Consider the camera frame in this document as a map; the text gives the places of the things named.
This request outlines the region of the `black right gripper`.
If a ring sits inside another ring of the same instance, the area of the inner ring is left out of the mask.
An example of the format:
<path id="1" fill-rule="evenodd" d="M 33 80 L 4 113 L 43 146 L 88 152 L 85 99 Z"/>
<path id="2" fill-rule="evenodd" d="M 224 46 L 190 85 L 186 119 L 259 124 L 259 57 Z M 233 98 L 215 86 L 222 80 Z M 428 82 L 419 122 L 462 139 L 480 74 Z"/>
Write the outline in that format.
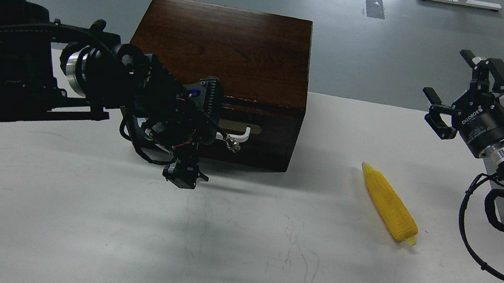
<path id="1" fill-rule="evenodd" d="M 472 156 L 481 159 L 487 147 L 504 140 L 504 107 L 495 96 L 504 95 L 504 61 L 483 59 L 468 49 L 459 54 L 472 69 L 468 91 L 451 107 L 426 86 L 422 92 L 430 107 L 424 119 L 441 140 L 454 139 L 458 132 Z M 452 125 L 445 123 L 443 115 L 452 118 Z"/>

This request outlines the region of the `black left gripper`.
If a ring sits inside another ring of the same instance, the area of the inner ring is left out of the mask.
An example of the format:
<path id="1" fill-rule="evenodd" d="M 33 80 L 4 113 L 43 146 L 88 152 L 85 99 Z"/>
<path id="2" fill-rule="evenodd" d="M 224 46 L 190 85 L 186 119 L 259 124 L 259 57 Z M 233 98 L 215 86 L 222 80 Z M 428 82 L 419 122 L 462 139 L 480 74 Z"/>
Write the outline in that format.
<path id="1" fill-rule="evenodd" d="M 208 182 L 199 167 L 199 148 L 214 142 L 219 133 L 223 86 L 218 78 L 207 77 L 184 85 L 166 69 L 153 69 L 143 96 L 136 102 L 131 142 L 142 158 L 144 148 L 160 149 L 168 164 L 162 176 L 178 188 L 194 189 Z"/>

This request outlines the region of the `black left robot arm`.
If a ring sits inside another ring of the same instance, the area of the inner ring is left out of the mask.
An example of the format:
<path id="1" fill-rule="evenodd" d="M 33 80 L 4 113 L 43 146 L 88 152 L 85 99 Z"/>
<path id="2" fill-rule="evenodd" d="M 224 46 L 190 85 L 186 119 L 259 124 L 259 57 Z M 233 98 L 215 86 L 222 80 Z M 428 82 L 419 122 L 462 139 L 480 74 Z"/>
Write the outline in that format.
<path id="1" fill-rule="evenodd" d="M 28 0 L 0 0 L 0 122 L 100 121 L 119 109 L 122 137 L 163 166 L 168 182 L 206 182 L 199 147 L 223 134 L 222 84 L 214 76 L 182 84 L 156 54 L 123 44 L 105 25 L 70 26 Z"/>

